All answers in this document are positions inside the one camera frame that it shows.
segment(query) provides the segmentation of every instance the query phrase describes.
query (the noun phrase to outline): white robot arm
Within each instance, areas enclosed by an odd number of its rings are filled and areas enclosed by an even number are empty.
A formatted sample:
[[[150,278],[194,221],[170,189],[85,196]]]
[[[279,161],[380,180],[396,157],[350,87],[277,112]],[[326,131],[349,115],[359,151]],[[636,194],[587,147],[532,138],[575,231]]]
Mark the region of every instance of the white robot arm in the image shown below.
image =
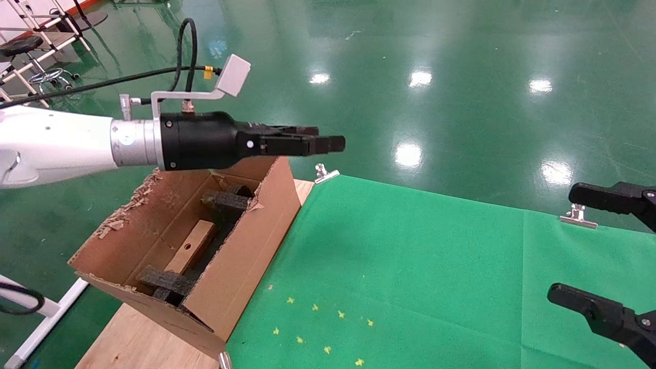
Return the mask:
[[[156,91],[153,119],[131,120],[129,97],[123,120],[0,105],[0,189],[43,185],[132,165],[161,170],[222,169],[249,156],[307,156],[342,152],[342,136],[318,136],[316,127],[238,122],[225,112],[159,111],[159,101],[214,100],[237,96],[250,64],[236,55],[209,93]]]

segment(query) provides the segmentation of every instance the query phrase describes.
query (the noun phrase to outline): green cloth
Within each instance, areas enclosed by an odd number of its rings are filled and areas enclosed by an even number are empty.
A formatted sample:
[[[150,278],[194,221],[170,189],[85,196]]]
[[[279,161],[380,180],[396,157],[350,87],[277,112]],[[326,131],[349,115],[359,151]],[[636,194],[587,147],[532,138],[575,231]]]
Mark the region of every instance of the green cloth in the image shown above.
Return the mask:
[[[340,176],[312,190],[228,350],[235,368],[644,369],[546,293],[644,313],[654,260],[651,234]]]

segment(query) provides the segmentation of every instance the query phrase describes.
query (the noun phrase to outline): wooden board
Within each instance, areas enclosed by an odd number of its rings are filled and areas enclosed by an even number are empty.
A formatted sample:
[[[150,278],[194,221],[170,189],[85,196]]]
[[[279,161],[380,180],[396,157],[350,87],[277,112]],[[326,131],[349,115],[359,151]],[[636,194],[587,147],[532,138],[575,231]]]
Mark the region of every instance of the wooden board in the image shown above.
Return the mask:
[[[313,182],[294,180],[303,204]],[[123,304],[75,369],[218,369],[218,362]]]
[[[173,260],[164,268],[164,271],[182,274],[187,266],[197,259],[196,255],[203,253],[205,246],[214,231],[214,223],[200,220],[196,223],[187,239],[180,245],[178,252],[175,253]]]

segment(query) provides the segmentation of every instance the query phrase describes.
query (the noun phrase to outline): cardboard box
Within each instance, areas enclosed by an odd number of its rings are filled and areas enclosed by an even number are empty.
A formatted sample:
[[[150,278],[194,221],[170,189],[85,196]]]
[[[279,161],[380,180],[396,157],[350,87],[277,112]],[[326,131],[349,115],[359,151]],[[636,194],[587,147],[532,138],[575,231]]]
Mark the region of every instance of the cardboard box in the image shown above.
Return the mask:
[[[163,270],[200,220],[207,190],[248,186],[255,197],[180,309],[146,293],[136,277]],[[82,279],[122,300],[203,353],[217,358],[284,239],[300,202],[287,158],[249,158],[210,172],[150,175],[68,263]]]

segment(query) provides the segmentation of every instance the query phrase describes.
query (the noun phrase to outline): stool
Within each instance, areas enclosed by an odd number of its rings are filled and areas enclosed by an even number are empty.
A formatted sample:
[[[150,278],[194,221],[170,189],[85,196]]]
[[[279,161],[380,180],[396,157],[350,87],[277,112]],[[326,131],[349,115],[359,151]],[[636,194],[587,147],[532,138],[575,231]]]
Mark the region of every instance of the stool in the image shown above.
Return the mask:
[[[44,69],[39,61],[30,54],[30,51],[41,46],[43,39],[39,36],[28,36],[20,39],[15,39],[9,41],[8,43],[0,47],[0,55],[5,57],[15,58],[16,55],[26,54],[30,63],[37,68],[37,73],[34,76],[31,76],[28,80],[28,83],[32,85],[39,85],[39,91],[43,93],[43,84],[50,82],[53,85],[58,83],[58,80],[64,84],[65,90],[72,90],[73,86],[68,82],[68,80],[62,77],[62,74],[66,73],[73,79],[80,78],[80,75],[77,73],[71,73],[63,68],[53,68],[50,70]]]

